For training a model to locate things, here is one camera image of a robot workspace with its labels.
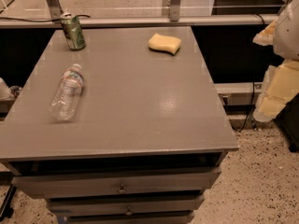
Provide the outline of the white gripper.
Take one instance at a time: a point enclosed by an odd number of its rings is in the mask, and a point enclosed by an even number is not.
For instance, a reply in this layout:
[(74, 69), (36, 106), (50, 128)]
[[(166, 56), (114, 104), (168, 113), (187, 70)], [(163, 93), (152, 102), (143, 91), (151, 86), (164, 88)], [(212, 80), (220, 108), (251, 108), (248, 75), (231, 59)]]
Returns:
[(253, 111), (259, 122), (274, 119), (299, 93), (299, 0), (291, 0), (272, 21), (253, 38), (260, 46), (273, 45), (276, 55), (285, 60), (275, 67), (270, 65), (264, 74), (262, 91)]

